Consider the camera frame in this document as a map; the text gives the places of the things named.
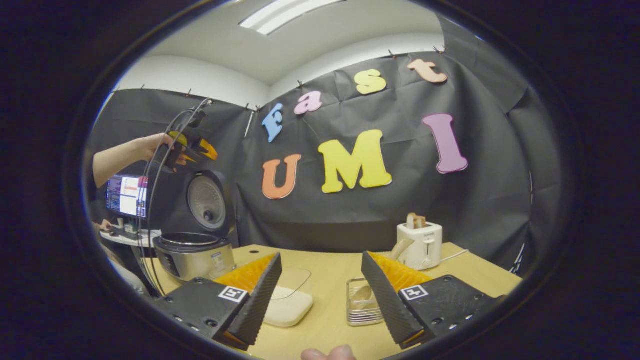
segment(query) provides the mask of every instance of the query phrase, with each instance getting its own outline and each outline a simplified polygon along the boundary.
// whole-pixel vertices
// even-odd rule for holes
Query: white cable
[[[466,253],[466,252],[469,252],[469,250],[466,250],[466,249],[465,249],[465,250],[462,250],[461,252],[459,252],[459,253],[457,253],[457,254],[455,254],[455,255],[451,255],[451,256],[449,256],[448,258],[441,259],[441,260],[440,260],[440,262],[447,261],[447,260],[449,260],[449,259],[453,259],[453,258],[455,258],[456,256],[460,256],[460,255],[462,255],[462,254],[464,254],[464,253]]]

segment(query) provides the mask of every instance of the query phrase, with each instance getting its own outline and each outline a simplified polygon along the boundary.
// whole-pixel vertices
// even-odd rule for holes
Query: monitor screen
[[[148,177],[118,174],[107,182],[107,209],[131,217],[147,215]]]

